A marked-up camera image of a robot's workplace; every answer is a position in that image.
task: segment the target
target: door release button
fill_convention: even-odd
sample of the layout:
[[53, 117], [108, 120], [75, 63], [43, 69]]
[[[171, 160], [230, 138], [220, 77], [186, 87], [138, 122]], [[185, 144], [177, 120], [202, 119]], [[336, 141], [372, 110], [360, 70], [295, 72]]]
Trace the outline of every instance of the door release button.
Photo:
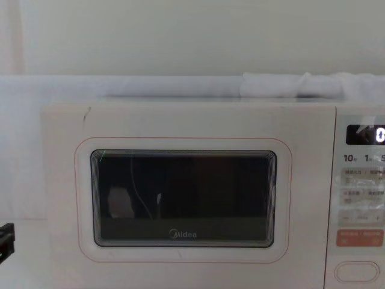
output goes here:
[[334, 275], [339, 282], [374, 282], [380, 273], [373, 262], [343, 262], [336, 267]]

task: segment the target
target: white microwave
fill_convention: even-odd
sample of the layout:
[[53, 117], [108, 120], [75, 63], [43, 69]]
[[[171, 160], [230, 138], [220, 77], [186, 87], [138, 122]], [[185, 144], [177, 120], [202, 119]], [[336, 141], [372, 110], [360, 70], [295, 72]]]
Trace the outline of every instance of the white microwave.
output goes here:
[[385, 107], [126, 101], [42, 112], [59, 289], [385, 287]]

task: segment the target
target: black object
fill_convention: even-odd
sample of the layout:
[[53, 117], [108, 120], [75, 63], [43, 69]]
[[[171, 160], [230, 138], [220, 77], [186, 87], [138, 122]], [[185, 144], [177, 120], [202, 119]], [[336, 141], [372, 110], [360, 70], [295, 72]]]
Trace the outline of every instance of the black object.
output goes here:
[[0, 264], [14, 253], [14, 225], [8, 223], [0, 228]]
[[355, 146], [385, 146], [385, 125], [348, 125], [346, 144]]

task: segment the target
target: white fabric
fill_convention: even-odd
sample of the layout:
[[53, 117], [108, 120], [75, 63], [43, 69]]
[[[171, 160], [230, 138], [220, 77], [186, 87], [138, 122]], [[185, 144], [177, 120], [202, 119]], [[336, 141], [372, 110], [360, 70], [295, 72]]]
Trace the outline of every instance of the white fabric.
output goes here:
[[0, 77], [0, 218], [44, 219], [39, 113], [56, 102], [106, 96], [261, 97], [318, 95], [385, 103], [385, 76], [244, 75], [207, 77]]
[[242, 97], [320, 96], [345, 98], [354, 102], [385, 101], [385, 76], [353, 75], [273, 75], [244, 74], [240, 88]]

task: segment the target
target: microwave window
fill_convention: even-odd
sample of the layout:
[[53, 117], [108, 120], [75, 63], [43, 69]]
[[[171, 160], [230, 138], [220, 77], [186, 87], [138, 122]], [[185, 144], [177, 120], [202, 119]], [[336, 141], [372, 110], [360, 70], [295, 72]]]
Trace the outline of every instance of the microwave window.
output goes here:
[[269, 247], [277, 157], [271, 151], [92, 153], [99, 246]]

